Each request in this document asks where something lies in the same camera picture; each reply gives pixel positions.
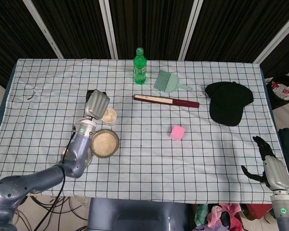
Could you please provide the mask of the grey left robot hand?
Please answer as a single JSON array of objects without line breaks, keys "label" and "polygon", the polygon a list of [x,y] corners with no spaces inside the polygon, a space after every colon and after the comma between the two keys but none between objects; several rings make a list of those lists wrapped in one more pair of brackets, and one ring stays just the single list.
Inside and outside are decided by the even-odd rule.
[{"label": "grey left robot hand", "polygon": [[95,120],[101,119],[108,107],[110,98],[106,92],[99,90],[88,90],[86,93],[85,116]]}]

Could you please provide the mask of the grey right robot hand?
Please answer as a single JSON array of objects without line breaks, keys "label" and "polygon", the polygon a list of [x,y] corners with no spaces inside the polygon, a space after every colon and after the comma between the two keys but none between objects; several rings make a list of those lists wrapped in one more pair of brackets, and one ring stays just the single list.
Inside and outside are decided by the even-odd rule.
[{"label": "grey right robot hand", "polygon": [[245,166],[241,166],[243,173],[251,180],[265,183],[271,191],[287,191],[289,189],[289,174],[286,166],[276,158],[270,145],[261,137],[254,136],[252,138],[258,145],[264,172],[262,175],[251,174]]}]

